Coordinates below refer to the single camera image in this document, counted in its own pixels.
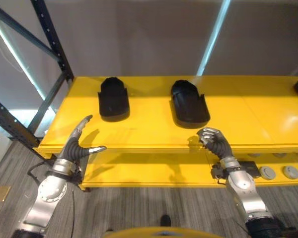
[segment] fluorescent light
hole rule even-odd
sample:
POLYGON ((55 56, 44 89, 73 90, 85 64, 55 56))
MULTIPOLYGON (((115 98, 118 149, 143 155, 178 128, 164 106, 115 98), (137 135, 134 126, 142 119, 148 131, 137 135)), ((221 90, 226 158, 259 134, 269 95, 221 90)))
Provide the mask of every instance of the fluorescent light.
MULTIPOLYGON (((31 74, 27 70, 27 67, 25 67, 25 65, 23 64, 22 60, 19 58, 19 56, 17 55, 17 53, 14 51, 12 45, 10 44, 9 40, 7 39, 7 37, 5 36, 5 34, 1 30, 1 28, 0 28, 0 36, 3 39, 5 45, 8 47, 9 51, 11 52, 11 54, 13 55, 13 57, 15 58, 15 60, 17 61, 17 63, 19 64, 19 66, 21 67, 21 69, 23 70, 23 72, 25 73, 26 77, 33 84, 34 88, 36 89, 36 91, 38 92, 38 94, 40 95, 40 97, 42 98, 42 100, 44 101, 45 100, 45 96, 44 96, 43 92, 40 90, 39 86, 35 83, 34 79, 31 76, 31 74)), ((49 106, 49 110, 51 110, 55 114, 55 112, 53 111, 53 109, 52 109, 51 106, 49 106)))
POLYGON ((214 44, 215 44, 215 42, 218 38, 218 35, 220 33, 223 21, 225 19, 229 4, 230 4, 230 0, 223 0, 220 11, 219 11, 219 14, 218 14, 218 17, 215 21, 211 36, 209 38, 209 42, 208 42, 207 47, 204 51, 204 55, 203 55, 203 58, 201 60, 200 66, 199 66, 197 76, 202 76, 202 74, 204 72, 204 69, 205 69, 205 67, 206 67, 206 65, 209 61, 209 58, 210 58, 210 55, 212 53, 214 44))

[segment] shelf board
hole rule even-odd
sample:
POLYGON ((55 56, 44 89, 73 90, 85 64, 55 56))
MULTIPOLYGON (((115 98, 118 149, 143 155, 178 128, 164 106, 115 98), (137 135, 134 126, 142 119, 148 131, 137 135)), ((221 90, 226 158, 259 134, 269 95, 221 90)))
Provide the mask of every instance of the shelf board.
POLYGON ((98 94, 106 77, 77 77, 38 148, 45 158, 59 153, 75 126, 93 118, 80 138, 83 147, 105 145, 113 153, 204 152, 198 129, 173 120, 170 90, 176 80, 196 82, 205 94, 211 120, 234 153, 298 152, 298 77, 155 76, 119 77, 128 90, 130 116, 106 122, 99 115, 98 94))
MULTIPOLYGON (((256 186, 298 185, 298 179, 289 179, 283 174, 284 166, 292 165, 298 169, 298 154, 290 153, 282 158, 272 154, 263 154, 256 158, 239 154, 237 159, 255 161, 258 168, 270 166, 275 171, 274 180, 256 178, 256 186)), ((218 160, 209 153, 102 152, 89 157, 80 187, 223 187, 211 176, 211 166, 218 160)))

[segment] lower shelf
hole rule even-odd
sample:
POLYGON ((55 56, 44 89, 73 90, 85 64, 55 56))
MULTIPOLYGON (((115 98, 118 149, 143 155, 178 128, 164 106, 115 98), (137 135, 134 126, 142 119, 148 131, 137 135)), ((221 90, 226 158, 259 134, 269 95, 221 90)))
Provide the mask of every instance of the lower shelf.
MULTIPOLYGON (((237 154, 238 160, 255 161, 258 168, 269 166, 276 172, 274 180, 256 178, 258 186, 298 185, 298 179, 289 179, 283 167, 298 169, 298 154, 282 158, 273 154, 250 157, 237 154)), ((87 187, 223 187, 211 176, 212 164, 218 161, 213 154, 126 154, 102 152, 89 157, 84 179, 87 187)))

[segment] person's shoe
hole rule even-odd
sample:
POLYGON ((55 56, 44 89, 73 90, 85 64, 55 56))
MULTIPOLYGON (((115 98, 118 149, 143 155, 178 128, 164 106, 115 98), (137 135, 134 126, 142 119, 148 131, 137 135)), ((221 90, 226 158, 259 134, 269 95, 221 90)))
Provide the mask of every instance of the person's shoe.
POLYGON ((161 227, 171 227, 171 218, 169 217, 169 215, 164 214, 160 218, 160 226, 161 227))

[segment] gray carpet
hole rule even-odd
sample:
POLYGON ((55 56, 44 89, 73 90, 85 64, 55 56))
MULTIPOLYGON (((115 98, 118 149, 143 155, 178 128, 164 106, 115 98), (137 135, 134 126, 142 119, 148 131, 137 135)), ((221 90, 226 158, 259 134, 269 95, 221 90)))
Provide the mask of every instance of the gray carpet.
MULTIPOLYGON (((0 186, 11 186, 0 202, 0 238, 9 238, 18 220, 36 197, 37 185, 26 175, 40 162, 31 151, 14 142, 0 164, 0 186)), ((47 166, 33 171, 44 178, 47 166)), ((47 238, 69 238, 72 228, 72 195, 75 195, 74 238, 99 238, 108 228, 158 226, 167 213, 174 226, 192 228, 223 237, 245 238, 241 220, 223 188, 95 188, 82 192, 70 184, 56 208, 47 238)), ((271 212, 286 226, 298 229, 298 186, 262 187, 258 192, 271 212)))

